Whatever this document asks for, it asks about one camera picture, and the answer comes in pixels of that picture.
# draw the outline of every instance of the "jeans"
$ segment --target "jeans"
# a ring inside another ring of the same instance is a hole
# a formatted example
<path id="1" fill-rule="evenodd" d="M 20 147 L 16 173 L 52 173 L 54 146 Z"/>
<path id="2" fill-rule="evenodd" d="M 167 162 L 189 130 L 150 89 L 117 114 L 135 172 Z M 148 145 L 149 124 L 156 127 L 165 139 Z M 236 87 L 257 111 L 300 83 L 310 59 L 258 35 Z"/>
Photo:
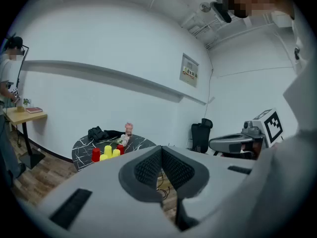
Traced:
<path id="1" fill-rule="evenodd" d="M 0 116 L 0 133 L 1 133 L 1 135 L 0 135 L 1 155 L 2 155 L 3 160 L 5 162 L 6 169 L 10 170 L 11 173 L 13 174 L 13 177 L 16 178 L 20 175 L 21 167 L 18 163 L 18 159 L 15 155 L 14 149 L 13 149 L 13 147 L 9 141 L 9 138 L 7 136 L 7 133 L 6 133 L 6 128 L 5 128 L 5 124 L 4 124 L 4 115 Z"/>

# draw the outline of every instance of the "black baseboard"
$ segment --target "black baseboard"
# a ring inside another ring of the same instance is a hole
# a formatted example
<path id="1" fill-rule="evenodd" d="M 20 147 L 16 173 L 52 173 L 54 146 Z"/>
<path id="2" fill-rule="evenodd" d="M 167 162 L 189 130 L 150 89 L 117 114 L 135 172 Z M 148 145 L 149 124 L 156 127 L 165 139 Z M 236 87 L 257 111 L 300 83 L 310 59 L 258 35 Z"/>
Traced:
<path id="1" fill-rule="evenodd" d="M 23 138 L 22 140 L 24 140 L 23 133 L 20 132 L 19 130 L 18 130 L 18 133 L 19 133 L 20 136 L 22 136 L 22 138 Z M 45 151 L 46 153 L 51 154 L 52 156 L 54 156 L 54 157 L 56 157 L 56 158 L 59 158 L 59 159 L 64 160 L 64 161 L 67 161 L 67 162 L 69 162 L 69 163 L 73 163 L 73 160 L 72 160 L 72 159 L 69 159 L 69 158 L 66 158 L 66 157 L 64 157 L 64 156 L 61 156 L 61 155 L 59 155 L 59 154 L 57 154 L 57 153 L 54 153 L 54 152 L 52 152 L 52 151 L 46 149 L 45 147 L 43 147 L 43 146 L 41 146 L 41 145 L 35 143 L 35 142 L 34 142 L 33 140 L 31 140 L 31 139 L 29 139 L 29 142 L 30 142 L 31 144 L 35 145 L 36 147 L 40 148 L 41 150 Z"/>

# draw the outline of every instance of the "round table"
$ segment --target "round table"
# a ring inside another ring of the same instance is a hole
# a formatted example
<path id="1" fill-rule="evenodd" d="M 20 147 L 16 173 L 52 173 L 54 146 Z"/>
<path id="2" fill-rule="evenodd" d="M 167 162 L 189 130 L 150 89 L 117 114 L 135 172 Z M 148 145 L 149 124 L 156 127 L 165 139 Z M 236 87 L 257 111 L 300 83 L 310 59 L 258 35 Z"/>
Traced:
<path id="1" fill-rule="evenodd" d="M 109 140 L 96 141 L 94 139 L 84 136 L 80 138 L 75 144 L 71 151 L 73 163 L 78 171 L 92 164 L 92 150 L 94 148 L 100 148 L 101 153 L 104 153 L 106 145 L 112 146 L 112 150 L 117 148 L 116 140 L 119 137 L 111 138 Z M 140 149 L 156 146 L 153 142 L 143 137 L 132 135 L 127 146 L 124 148 L 124 153 L 137 151 Z"/>

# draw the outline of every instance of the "yellow cup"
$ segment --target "yellow cup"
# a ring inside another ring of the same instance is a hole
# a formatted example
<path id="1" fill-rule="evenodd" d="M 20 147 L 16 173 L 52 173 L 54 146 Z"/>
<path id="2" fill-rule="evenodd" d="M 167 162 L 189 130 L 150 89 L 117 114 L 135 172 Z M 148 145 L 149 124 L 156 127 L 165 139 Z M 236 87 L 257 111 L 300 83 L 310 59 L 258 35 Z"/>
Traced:
<path id="1" fill-rule="evenodd" d="M 110 145 L 105 146 L 104 154 L 108 156 L 108 159 L 112 158 L 112 147 Z"/>
<path id="2" fill-rule="evenodd" d="M 100 161 L 105 161 L 108 159 L 108 156 L 106 154 L 101 154 L 100 155 Z"/>
<path id="3" fill-rule="evenodd" d="M 114 158 L 114 157 L 118 157 L 118 156 L 120 156 L 120 150 L 118 150 L 118 149 L 114 149 L 113 150 L 113 154 L 112 154 L 112 157 Z"/>

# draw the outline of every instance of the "framed poster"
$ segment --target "framed poster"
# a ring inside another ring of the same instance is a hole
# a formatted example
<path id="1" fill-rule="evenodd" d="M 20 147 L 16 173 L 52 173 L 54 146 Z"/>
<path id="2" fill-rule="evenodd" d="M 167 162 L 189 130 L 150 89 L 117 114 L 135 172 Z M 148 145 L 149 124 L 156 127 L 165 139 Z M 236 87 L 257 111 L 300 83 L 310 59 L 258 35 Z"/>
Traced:
<path id="1" fill-rule="evenodd" d="M 198 63 L 186 54 L 183 54 L 182 68 L 179 79 L 187 84 L 196 87 L 198 79 Z"/>

